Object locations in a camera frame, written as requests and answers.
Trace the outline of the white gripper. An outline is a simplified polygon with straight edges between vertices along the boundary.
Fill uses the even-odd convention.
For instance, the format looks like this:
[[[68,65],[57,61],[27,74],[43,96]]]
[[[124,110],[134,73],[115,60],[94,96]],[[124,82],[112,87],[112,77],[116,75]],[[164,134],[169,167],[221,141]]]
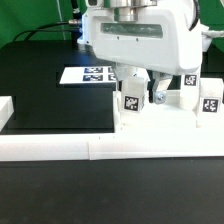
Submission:
[[[119,90],[137,67],[153,70],[153,102],[162,104],[172,75],[201,67],[197,4],[89,4],[87,13],[90,45],[97,58],[114,62]]]

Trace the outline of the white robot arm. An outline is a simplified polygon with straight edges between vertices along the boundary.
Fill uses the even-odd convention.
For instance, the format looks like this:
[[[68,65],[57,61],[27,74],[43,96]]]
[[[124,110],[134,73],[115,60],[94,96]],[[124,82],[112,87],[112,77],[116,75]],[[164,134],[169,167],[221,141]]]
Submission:
[[[95,56],[151,70],[153,101],[173,76],[198,73],[202,31],[198,0],[81,0],[83,39]]]

